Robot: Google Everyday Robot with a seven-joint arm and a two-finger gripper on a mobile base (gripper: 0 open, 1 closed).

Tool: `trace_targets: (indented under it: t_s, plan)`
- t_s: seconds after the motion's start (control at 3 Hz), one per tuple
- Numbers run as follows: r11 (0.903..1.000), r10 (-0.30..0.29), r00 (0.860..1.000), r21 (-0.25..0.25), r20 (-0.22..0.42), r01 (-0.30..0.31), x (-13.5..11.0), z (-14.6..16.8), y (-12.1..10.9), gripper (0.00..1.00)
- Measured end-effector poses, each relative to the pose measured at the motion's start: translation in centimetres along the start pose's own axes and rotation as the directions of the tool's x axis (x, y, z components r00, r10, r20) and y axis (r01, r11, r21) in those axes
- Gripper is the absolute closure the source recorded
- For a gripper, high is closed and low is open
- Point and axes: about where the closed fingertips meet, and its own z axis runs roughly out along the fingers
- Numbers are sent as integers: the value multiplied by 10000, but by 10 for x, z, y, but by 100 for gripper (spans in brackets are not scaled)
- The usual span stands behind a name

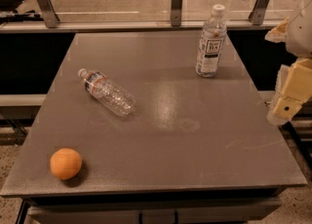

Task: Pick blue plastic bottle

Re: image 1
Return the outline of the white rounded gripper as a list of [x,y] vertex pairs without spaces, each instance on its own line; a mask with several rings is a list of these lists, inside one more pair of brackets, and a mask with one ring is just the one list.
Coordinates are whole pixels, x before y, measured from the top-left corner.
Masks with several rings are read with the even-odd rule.
[[264,39],[272,43],[286,41],[289,53],[300,57],[291,66],[282,64],[267,120],[275,126],[290,121],[312,97],[312,0],[302,0],[289,19],[269,30]]

